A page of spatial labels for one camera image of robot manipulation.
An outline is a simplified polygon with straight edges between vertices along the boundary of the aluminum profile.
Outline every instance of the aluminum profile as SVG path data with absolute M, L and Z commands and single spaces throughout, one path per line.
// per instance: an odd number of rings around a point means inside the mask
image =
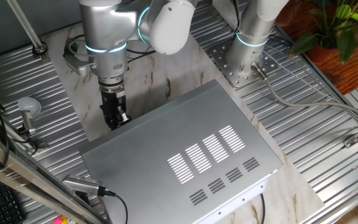
M 239 2 L 242 11 L 245 1 Z M 229 41 L 233 33 L 212 6 L 212 0 L 198 3 L 191 34 L 205 51 Z M 276 29 L 274 34 L 281 35 Z M 284 54 L 289 53 L 288 46 L 281 43 L 270 40 L 268 45 Z M 339 101 L 345 100 L 303 58 L 294 57 L 290 60 L 272 49 L 266 50 L 298 78 L 324 94 Z M 268 76 L 277 93 L 291 102 L 329 100 L 284 69 Z M 320 213 L 334 210 L 347 198 L 357 195 L 358 150 L 348 151 L 343 146 L 346 138 L 358 132 L 358 122 L 352 116 L 327 106 L 283 106 L 257 80 L 237 92 L 326 204 Z M 35 119 L 39 129 L 34 139 L 47 141 L 48 150 L 36 154 L 34 158 L 58 179 L 67 174 L 89 176 L 77 151 L 88 142 L 85 132 L 51 61 L 41 61 L 34 57 L 30 46 L 0 56 L 0 102 L 6 107 L 5 118 L 17 128 L 22 124 L 17 101 L 24 96 L 34 97 L 43 106 L 42 112 Z M 346 98 L 358 107 L 358 89 Z M 25 195 L 18 194 L 18 198 L 27 217 L 24 223 L 50 223 L 57 216 L 51 209 Z M 90 201 L 97 211 L 103 213 L 96 197 L 90 198 Z
M 48 149 L 40 149 L 34 159 L 59 180 L 67 174 L 89 175 L 77 150 L 88 142 L 80 120 L 52 62 L 34 57 L 31 46 L 0 56 L 0 103 L 6 109 L 4 118 L 15 128 L 22 126 L 17 101 L 25 96 L 42 105 L 32 140 L 48 143 Z M 58 215 L 24 194 L 17 196 L 26 215 L 24 223 L 50 223 Z M 91 203 L 103 213 L 96 197 Z
M 239 4 L 244 7 L 246 1 L 239 1 Z M 234 32 L 214 9 L 212 0 L 202 1 L 199 6 L 192 21 L 191 34 L 208 53 L 211 47 L 230 41 Z M 202 14 L 215 16 L 204 19 Z M 277 27 L 272 35 L 290 41 Z M 268 74 L 272 86 L 282 98 L 292 103 L 311 103 L 328 101 L 330 99 L 324 95 L 329 95 L 341 102 L 349 100 L 358 108 L 358 89 L 344 98 L 305 58 L 290 59 L 287 56 L 289 46 L 273 40 L 267 45 L 276 50 L 267 47 L 265 51 L 296 75 L 281 67 Z M 353 116 L 331 106 L 289 108 L 281 105 L 260 80 L 248 83 L 237 92 L 325 203 L 314 219 L 305 223 L 335 211 L 358 194 L 358 150 L 348 151 L 343 145 L 349 136 L 358 132 L 358 121 Z

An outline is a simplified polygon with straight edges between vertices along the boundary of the silver metal box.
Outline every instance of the silver metal box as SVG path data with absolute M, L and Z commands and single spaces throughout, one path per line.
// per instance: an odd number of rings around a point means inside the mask
M 213 80 L 80 149 L 129 223 L 214 223 L 260 194 L 282 166 Z M 103 198 L 110 221 L 121 202 Z

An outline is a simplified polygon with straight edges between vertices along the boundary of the white marble slab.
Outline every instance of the white marble slab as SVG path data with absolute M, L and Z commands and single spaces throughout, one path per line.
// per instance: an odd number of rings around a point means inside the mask
M 97 79 L 94 75 L 85 78 L 75 75 L 62 57 L 67 38 L 81 33 L 82 27 L 78 24 L 48 35 L 43 40 L 48 43 L 50 58 L 84 130 L 89 140 L 93 140 L 109 132 L 99 109 L 101 98 Z M 130 43 L 128 46 L 132 50 L 146 48 L 140 43 Z M 133 118 L 138 118 L 214 78 L 218 80 L 284 163 L 283 167 L 269 177 L 264 192 L 266 224 L 300 223 L 324 206 L 192 36 L 189 36 L 185 47 L 177 54 L 149 55 L 130 63 L 129 68 L 124 75 L 124 83 L 127 110 Z M 261 219 L 262 203 L 258 196 L 219 223 L 260 223 Z

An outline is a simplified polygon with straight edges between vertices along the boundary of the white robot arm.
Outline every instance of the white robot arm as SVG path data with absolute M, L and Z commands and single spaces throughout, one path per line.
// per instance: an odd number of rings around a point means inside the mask
M 141 40 L 170 55 L 185 44 L 197 0 L 80 0 L 89 61 L 65 48 L 67 64 L 79 75 L 90 69 L 98 77 L 105 122 L 115 129 L 131 120 L 126 114 L 123 74 L 127 41 Z

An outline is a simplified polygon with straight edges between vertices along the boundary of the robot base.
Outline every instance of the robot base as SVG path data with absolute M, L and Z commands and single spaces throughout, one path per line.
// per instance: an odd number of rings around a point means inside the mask
M 255 72 L 252 72 L 250 68 L 244 68 L 240 72 L 239 68 L 234 68 L 233 66 L 230 66 L 230 63 L 226 62 L 226 54 L 230 49 L 231 44 L 232 42 L 229 41 L 210 49 L 209 56 L 213 59 L 217 68 L 220 69 L 234 88 L 240 88 L 254 80 L 258 80 L 259 76 Z M 278 64 L 265 53 L 262 54 L 262 57 L 263 63 L 259 65 L 262 70 L 266 74 L 276 71 Z

